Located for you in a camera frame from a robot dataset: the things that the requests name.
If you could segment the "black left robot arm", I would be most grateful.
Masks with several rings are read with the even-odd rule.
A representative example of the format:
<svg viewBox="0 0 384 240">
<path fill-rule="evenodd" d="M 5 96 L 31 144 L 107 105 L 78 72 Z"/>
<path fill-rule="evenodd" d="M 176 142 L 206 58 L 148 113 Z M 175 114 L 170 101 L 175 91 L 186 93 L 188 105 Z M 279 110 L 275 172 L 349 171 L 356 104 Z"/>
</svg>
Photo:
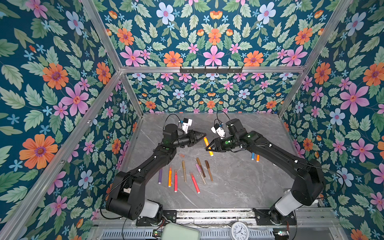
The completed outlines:
<svg viewBox="0 0 384 240">
<path fill-rule="evenodd" d="M 145 219 L 152 224 L 163 221 L 163 205 L 146 200 L 146 185 L 163 167 L 168 165 L 177 153 L 177 148 L 192 147 L 206 137 L 206 133 L 182 130 L 175 124 L 163 128 L 163 139 L 152 155 L 138 167 L 119 172 L 113 181 L 106 210 L 128 220 Z"/>
</svg>

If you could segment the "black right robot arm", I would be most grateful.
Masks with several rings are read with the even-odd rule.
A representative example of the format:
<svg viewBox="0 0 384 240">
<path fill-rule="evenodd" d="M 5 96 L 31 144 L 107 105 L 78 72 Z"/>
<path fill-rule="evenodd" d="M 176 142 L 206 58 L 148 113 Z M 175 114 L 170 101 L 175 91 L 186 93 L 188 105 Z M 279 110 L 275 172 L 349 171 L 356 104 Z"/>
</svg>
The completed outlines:
<svg viewBox="0 0 384 240">
<path fill-rule="evenodd" d="M 206 147 L 207 151 L 225 153 L 235 148 L 259 155 L 288 174 L 293 180 L 291 189 L 279 198 L 267 214 L 275 225 L 281 225 L 287 217 L 303 206 L 311 206 L 325 189 L 323 169 L 316 160 L 308 161 L 289 153 L 269 141 L 256 131 L 247 131 L 239 119 L 226 122 L 227 131 L 222 122 L 214 123 L 211 131 L 218 137 Z"/>
</svg>

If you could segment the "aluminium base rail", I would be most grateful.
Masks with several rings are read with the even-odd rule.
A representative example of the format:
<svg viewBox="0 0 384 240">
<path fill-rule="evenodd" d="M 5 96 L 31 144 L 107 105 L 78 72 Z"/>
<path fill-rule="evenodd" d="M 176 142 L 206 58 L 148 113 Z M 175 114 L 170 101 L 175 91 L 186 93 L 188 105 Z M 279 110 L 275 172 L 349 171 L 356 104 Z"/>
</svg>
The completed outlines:
<svg viewBox="0 0 384 240">
<path fill-rule="evenodd" d="M 299 226 L 305 228 L 340 227 L 341 223 L 331 208 L 300 207 L 286 217 L 271 218 L 271 211 L 263 208 L 229 209 L 172 209 L 163 210 L 166 219 L 177 224 L 226 225 L 243 222 L 249 226 Z"/>
</svg>

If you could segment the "yellow orange marker pen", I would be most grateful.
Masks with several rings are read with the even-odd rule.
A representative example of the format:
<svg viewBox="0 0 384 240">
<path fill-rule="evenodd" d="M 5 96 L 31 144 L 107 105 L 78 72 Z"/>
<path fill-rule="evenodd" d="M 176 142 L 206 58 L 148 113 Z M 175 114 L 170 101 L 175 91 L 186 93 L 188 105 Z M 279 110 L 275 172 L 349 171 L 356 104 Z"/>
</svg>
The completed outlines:
<svg viewBox="0 0 384 240">
<path fill-rule="evenodd" d="M 210 143 L 209 143 L 207 137 L 204 137 L 204 142 L 205 142 L 206 147 L 209 149 L 208 152 L 209 152 L 210 156 L 213 157 L 213 156 L 214 156 L 214 153 L 213 153 L 212 151 L 210 151 L 210 149 L 211 149 L 211 148 L 209 147 L 209 144 L 210 144 Z"/>
</svg>

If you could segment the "white analog clock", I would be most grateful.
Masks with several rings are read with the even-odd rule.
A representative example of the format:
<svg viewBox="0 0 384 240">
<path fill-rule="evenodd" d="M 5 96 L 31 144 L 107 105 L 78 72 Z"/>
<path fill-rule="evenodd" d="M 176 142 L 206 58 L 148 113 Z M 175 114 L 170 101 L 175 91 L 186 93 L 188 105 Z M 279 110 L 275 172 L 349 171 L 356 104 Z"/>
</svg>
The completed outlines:
<svg viewBox="0 0 384 240">
<path fill-rule="evenodd" d="M 232 240 L 248 240 L 250 231 L 246 224 L 242 222 L 235 222 L 231 226 L 230 237 Z"/>
</svg>

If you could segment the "black hook rail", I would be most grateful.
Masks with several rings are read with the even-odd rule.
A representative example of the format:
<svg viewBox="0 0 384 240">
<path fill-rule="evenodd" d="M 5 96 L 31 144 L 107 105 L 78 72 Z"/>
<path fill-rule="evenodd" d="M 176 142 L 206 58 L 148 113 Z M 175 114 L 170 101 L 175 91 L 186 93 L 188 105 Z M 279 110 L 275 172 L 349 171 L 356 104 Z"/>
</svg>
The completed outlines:
<svg viewBox="0 0 384 240">
<path fill-rule="evenodd" d="M 238 74 L 243 72 L 243 67 L 180 67 L 181 74 Z"/>
</svg>

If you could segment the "purple marker pen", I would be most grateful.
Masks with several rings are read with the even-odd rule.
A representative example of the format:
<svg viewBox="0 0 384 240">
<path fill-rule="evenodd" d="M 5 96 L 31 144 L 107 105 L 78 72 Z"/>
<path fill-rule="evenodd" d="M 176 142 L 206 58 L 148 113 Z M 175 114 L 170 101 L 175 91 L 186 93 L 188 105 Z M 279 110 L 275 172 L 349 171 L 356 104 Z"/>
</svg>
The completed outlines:
<svg viewBox="0 0 384 240">
<path fill-rule="evenodd" d="M 159 185 L 162 183 L 162 177 L 163 177 L 163 169 L 160 169 L 159 175 L 158 175 L 158 184 Z"/>
</svg>

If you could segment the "pale green box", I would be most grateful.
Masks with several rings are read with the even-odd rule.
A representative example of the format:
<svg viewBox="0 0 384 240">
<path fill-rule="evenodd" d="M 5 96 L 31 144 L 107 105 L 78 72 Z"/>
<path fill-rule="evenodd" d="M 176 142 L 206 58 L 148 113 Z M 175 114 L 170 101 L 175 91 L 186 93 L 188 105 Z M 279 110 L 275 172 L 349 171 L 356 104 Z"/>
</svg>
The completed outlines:
<svg viewBox="0 0 384 240">
<path fill-rule="evenodd" d="M 199 240 L 201 234 L 198 230 L 178 224 L 169 223 L 165 226 L 161 240 Z"/>
</svg>

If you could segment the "dark brown marker pen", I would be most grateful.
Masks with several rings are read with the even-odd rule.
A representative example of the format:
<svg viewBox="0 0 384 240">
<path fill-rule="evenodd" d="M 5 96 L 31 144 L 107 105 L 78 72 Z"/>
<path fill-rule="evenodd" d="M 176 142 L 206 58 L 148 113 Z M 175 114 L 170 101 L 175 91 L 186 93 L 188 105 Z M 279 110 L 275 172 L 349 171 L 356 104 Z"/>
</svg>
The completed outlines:
<svg viewBox="0 0 384 240">
<path fill-rule="evenodd" d="M 213 182 L 214 179 L 213 179 L 213 175 L 212 175 L 212 172 L 211 172 L 209 161 L 205 160 L 205 163 L 206 163 L 206 167 L 207 167 L 207 170 L 208 170 L 208 173 L 209 173 L 210 180 L 211 180 L 211 182 Z"/>
</svg>

